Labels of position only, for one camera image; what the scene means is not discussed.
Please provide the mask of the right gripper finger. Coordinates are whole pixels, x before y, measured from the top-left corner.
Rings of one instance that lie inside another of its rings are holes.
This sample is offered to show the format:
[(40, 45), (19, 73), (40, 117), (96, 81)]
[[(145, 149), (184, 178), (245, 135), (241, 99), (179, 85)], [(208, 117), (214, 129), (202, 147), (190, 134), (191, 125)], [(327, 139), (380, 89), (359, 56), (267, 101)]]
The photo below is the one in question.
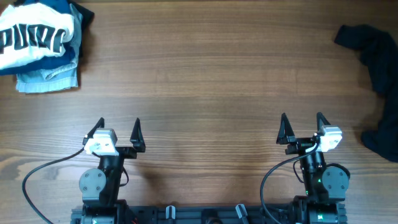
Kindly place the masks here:
[(320, 131), (324, 125), (330, 125), (329, 121), (324, 117), (322, 112), (317, 113), (317, 130)]
[(277, 144), (291, 144), (295, 142), (295, 134), (289, 119), (285, 113), (282, 113), (280, 120), (280, 129), (277, 135)]

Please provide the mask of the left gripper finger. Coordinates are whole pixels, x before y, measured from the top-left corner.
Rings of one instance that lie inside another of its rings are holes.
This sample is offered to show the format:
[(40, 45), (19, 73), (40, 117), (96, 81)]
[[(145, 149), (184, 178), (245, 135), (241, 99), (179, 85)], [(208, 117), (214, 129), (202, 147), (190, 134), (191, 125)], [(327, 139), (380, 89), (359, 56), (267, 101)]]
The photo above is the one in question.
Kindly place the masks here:
[(144, 137), (142, 135), (142, 130), (141, 130), (141, 121), (139, 118), (136, 118), (136, 121), (134, 123), (134, 127), (132, 129), (131, 137), (130, 137), (130, 142), (133, 145), (133, 148), (137, 152), (145, 152), (146, 151), (146, 144), (144, 141)]
[(85, 145), (89, 139), (93, 138), (93, 135), (98, 128), (104, 128), (104, 118), (100, 118), (88, 134), (85, 135), (82, 145)]

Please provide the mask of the black t-shirt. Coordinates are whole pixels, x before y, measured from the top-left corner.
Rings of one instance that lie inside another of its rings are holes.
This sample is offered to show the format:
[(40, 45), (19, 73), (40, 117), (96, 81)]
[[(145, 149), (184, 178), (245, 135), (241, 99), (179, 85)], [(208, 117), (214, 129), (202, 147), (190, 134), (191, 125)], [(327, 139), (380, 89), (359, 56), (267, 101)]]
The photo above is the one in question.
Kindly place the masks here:
[(363, 131), (362, 143), (388, 161), (397, 162), (397, 44), (389, 33), (366, 24), (342, 25), (334, 43), (359, 52), (373, 90), (385, 98), (378, 128)]

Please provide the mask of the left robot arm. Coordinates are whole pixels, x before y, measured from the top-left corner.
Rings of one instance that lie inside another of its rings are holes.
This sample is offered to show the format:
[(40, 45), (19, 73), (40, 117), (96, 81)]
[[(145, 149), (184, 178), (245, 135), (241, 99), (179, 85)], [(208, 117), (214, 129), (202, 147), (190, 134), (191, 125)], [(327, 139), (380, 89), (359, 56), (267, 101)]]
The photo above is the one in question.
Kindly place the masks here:
[(80, 224), (127, 224), (137, 223), (137, 216), (125, 200), (118, 199), (121, 176), (126, 173), (124, 161), (136, 159), (146, 151), (140, 119), (136, 119), (130, 142), (131, 146), (117, 146), (115, 131), (105, 128), (100, 118), (94, 128), (84, 137), (83, 149), (99, 157), (97, 168), (84, 172), (79, 180), (83, 207), (80, 213), (71, 216), (72, 223)]

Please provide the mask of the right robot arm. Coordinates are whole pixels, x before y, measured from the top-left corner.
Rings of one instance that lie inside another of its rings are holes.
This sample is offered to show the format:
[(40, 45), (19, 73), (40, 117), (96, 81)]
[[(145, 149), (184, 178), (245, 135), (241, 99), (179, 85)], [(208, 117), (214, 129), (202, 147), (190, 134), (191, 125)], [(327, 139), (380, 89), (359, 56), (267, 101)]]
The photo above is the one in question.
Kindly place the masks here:
[(277, 144), (286, 145), (287, 155), (298, 155), (306, 195), (289, 204), (289, 223), (346, 223), (345, 205), (350, 172), (340, 164), (325, 162), (324, 153), (335, 149), (343, 133), (317, 113), (317, 132), (297, 138), (287, 115), (281, 115)]

